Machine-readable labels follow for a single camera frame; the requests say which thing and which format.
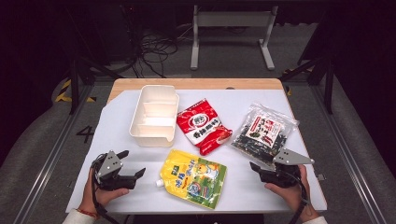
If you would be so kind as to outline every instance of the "logo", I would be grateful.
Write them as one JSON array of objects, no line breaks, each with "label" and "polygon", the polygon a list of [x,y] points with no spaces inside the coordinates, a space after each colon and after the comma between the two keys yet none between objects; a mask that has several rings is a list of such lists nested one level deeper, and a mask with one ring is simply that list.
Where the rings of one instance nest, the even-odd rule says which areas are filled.
[{"label": "logo", "polygon": [[209,117],[206,114],[197,114],[190,118],[189,125],[192,128],[201,128],[206,125],[209,121]]}]

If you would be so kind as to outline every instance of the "metal frame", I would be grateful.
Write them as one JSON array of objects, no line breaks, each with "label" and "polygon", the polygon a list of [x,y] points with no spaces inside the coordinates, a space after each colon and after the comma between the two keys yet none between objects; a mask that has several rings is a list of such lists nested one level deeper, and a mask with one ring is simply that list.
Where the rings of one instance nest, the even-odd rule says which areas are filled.
[{"label": "metal frame", "polygon": [[198,27],[213,26],[263,26],[265,27],[264,39],[259,39],[262,56],[268,70],[274,70],[275,66],[268,50],[268,41],[276,18],[277,7],[273,7],[272,11],[256,11],[256,12],[218,12],[198,10],[198,6],[194,6],[193,14],[193,43],[191,53],[191,70],[198,69],[199,54],[199,38]]}]

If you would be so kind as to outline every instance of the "sleeve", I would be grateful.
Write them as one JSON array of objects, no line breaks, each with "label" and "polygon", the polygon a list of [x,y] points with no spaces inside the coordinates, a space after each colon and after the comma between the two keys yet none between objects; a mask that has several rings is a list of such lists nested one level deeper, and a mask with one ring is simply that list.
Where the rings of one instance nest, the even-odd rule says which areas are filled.
[{"label": "sleeve", "polygon": [[327,221],[324,217],[317,217],[315,219],[306,221],[303,224],[327,224]]},{"label": "sleeve", "polygon": [[64,224],[92,224],[94,221],[94,217],[84,215],[76,209],[73,209],[70,211],[69,215],[67,215]]}]

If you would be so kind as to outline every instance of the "clear plastic bag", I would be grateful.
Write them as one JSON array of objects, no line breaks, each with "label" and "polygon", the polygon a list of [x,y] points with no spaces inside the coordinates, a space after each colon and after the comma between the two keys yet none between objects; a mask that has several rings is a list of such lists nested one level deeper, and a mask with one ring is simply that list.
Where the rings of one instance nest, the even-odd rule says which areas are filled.
[{"label": "clear plastic bag", "polygon": [[273,158],[285,146],[300,121],[259,103],[252,103],[231,145],[273,166]]}]

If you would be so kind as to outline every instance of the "white plastic container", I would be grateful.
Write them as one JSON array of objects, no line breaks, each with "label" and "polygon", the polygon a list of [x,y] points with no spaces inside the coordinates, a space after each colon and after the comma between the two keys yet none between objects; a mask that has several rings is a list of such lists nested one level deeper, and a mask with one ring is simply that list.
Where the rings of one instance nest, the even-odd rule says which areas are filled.
[{"label": "white plastic container", "polygon": [[130,129],[139,146],[173,145],[178,100],[174,86],[147,85],[142,88]]}]

